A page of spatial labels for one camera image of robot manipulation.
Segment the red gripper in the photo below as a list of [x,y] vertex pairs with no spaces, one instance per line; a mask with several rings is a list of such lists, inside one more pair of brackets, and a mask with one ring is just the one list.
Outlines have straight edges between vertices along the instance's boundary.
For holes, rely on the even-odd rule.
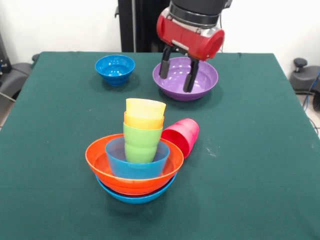
[[190,72],[186,76],[183,91],[190,93],[199,70],[199,60],[212,59],[219,51],[225,39],[225,32],[218,28],[200,28],[180,22],[170,16],[170,9],[165,8],[158,17],[156,24],[158,37],[169,46],[163,51],[159,76],[168,77],[170,55],[172,47],[179,47],[193,57],[190,63]]

